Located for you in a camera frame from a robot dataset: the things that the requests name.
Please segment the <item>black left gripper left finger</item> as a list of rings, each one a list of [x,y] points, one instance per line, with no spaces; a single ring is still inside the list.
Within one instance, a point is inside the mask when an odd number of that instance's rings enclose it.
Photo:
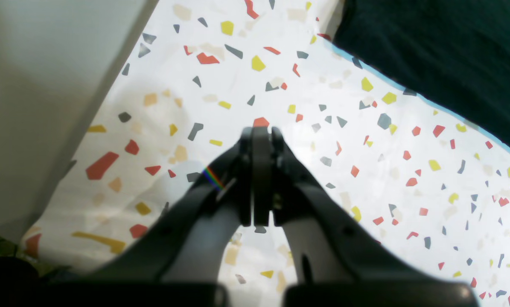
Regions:
[[[217,279],[239,226],[263,226],[263,127],[248,127],[118,258],[46,287],[43,307],[229,307]]]

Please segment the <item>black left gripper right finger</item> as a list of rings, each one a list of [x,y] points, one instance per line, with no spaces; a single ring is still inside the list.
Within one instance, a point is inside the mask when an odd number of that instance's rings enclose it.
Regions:
[[[286,235],[297,284],[285,307],[477,307],[466,283],[430,277],[394,256],[294,156],[278,128],[255,128],[255,225]]]

